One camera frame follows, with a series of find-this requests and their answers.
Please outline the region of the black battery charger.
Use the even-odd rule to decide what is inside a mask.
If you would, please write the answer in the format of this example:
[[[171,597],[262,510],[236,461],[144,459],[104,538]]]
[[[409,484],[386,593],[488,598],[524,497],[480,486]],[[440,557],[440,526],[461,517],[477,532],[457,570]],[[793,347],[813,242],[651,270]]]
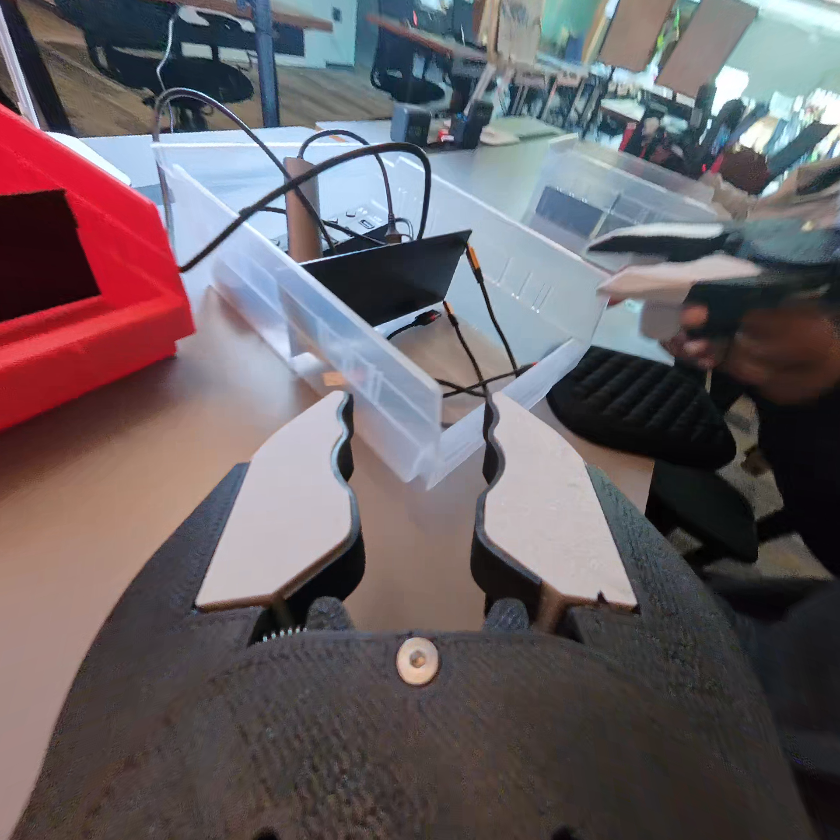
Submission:
[[[422,106],[397,102],[391,119],[391,140],[426,148],[429,144],[432,112]]]
[[[492,101],[479,100],[468,112],[455,113],[449,122],[448,135],[451,144],[458,150],[474,150],[480,144],[480,136],[489,124],[494,105]]]

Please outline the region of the black office chair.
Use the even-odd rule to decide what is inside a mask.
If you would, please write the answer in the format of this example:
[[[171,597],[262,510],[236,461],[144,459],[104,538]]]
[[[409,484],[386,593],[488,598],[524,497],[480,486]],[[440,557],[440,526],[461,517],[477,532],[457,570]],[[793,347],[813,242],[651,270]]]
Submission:
[[[417,56],[429,60],[431,52],[397,35],[386,28],[379,28],[370,83],[394,102],[425,106],[445,98],[445,90],[425,77],[425,70],[418,76],[414,72]]]
[[[210,45],[209,58],[184,54],[184,43],[202,25],[186,22],[175,3],[65,2],[64,14],[82,32],[93,66],[126,88],[153,98],[190,88],[225,105],[254,96],[252,81],[221,60],[217,45]]]

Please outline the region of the brown cylindrical power bank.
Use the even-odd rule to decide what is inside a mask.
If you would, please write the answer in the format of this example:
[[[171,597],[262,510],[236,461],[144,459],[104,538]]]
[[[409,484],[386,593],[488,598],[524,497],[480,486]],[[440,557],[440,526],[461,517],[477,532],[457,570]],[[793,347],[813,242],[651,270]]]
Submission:
[[[302,264],[323,256],[319,183],[316,177],[286,194],[288,254]]]

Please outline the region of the person's right forearm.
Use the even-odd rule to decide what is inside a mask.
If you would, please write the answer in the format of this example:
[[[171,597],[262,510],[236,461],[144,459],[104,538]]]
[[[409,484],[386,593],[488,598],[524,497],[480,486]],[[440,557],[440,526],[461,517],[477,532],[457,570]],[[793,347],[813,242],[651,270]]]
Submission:
[[[758,447],[770,465],[791,529],[833,576],[839,575],[839,387],[809,402],[779,405],[724,373],[710,396],[726,411],[741,396],[755,405]]]

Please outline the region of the grey metal post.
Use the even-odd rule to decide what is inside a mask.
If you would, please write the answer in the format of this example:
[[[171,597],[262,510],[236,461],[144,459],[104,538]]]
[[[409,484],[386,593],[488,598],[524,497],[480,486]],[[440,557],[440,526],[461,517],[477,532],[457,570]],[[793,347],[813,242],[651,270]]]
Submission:
[[[255,47],[259,77],[259,99],[265,128],[280,126],[280,105],[275,61],[274,19],[270,1],[250,1],[255,27]]]

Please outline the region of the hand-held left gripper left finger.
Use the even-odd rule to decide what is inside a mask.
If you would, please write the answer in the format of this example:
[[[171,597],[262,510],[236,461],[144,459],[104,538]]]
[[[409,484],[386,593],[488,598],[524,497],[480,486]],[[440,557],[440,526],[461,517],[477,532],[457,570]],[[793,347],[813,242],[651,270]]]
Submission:
[[[333,391],[271,435],[245,467],[196,595],[200,613],[260,607],[304,624],[365,571],[354,472],[354,399]]]

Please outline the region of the person's right hand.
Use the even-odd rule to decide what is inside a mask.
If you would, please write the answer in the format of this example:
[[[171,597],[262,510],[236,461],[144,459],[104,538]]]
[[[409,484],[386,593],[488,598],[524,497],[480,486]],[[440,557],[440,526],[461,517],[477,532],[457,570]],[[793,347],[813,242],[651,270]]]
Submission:
[[[838,330],[817,306],[747,312],[729,339],[698,338],[707,310],[685,308],[680,330],[662,346],[676,360],[721,371],[772,403],[806,403],[838,386]]]

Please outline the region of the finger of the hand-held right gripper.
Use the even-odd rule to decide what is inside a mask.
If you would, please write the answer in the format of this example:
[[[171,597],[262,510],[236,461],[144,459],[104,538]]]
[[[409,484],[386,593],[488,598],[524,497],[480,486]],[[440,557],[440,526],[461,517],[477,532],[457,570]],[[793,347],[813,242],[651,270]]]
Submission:
[[[599,286],[610,299],[643,303],[639,329],[651,340],[670,340],[680,329],[679,314],[698,283],[757,277],[761,268],[729,255],[709,255],[685,262],[630,265]]]
[[[726,240],[721,223],[654,223],[614,229],[594,238],[590,253],[636,255],[707,255]]]

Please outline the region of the small red plastic bin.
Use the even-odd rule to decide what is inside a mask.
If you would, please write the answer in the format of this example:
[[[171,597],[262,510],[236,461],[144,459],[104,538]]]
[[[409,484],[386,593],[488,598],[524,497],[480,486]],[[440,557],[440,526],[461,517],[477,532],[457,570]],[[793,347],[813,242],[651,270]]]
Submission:
[[[2,430],[172,357],[193,332],[152,201],[2,108]]]

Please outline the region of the clear plastic bin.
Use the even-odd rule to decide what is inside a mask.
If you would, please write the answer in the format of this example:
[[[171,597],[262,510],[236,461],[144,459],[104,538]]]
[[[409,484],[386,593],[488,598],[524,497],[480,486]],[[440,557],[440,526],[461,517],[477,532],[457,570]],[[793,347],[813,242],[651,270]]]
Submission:
[[[580,254],[618,228],[719,219],[712,190],[632,155],[562,138],[549,147],[522,222]]]
[[[192,258],[280,184],[278,170],[252,143],[159,141],[152,150],[170,197],[179,260]],[[517,361],[528,367],[493,387],[531,408],[589,348],[606,305],[599,294],[606,274],[437,175],[430,198],[424,236],[403,245],[469,234],[491,306]],[[316,392],[351,392],[359,433],[379,458],[400,480],[435,486],[480,446],[480,411],[470,407],[476,401],[444,398],[436,382],[470,376],[469,363],[457,339],[445,338],[445,318],[412,339],[404,334],[402,345],[385,335],[446,300],[486,375],[498,375],[508,358],[467,258],[458,257],[448,289],[433,291],[430,302],[411,303],[403,316],[367,315],[349,298],[373,285],[373,269],[352,280],[349,266],[327,258],[337,272],[335,291],[315,268],[287,255],[285,236],[283,218],[256,214],[183,275],[189,291],[216,291]]]

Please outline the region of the black mesh cushion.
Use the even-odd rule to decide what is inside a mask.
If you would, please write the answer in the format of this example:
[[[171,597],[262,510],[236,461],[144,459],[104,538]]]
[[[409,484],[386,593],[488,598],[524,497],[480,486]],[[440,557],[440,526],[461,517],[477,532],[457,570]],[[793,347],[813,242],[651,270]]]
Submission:
[[[594,445],[706,470],[737,454],[705,386],[663,362],[592,346],[546,400],[563,426]]]

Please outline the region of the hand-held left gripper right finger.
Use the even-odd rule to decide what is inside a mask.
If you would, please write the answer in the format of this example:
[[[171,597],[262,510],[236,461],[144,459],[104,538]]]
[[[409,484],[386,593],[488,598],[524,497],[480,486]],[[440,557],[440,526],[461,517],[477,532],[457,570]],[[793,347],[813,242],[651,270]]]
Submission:
[[[503,600],[554,629],[576,606],[637,610],[637,597],[584,459],[502,392],[484,413],[486,482],[476,503],[470,571],[486,614]]]

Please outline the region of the brown backing board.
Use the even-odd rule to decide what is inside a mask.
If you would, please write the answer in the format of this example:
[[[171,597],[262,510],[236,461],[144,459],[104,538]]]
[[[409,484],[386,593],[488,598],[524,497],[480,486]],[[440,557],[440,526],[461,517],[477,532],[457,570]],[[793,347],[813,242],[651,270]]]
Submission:
[[[741,1],[702,1],[658,73],[655,84],[695,98],[713,82],[759,9]]]
[[[674,1],[619,1],[598,54],[601,64],[632,72],[648,66]]]

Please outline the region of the black divider panel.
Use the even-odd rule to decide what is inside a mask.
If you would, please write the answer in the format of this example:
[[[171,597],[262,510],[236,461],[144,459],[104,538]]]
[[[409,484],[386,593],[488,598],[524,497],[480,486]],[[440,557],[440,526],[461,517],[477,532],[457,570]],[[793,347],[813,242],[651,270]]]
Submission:
[[[373,327],[441,303],[471,229],[323,257],[303,268]]]

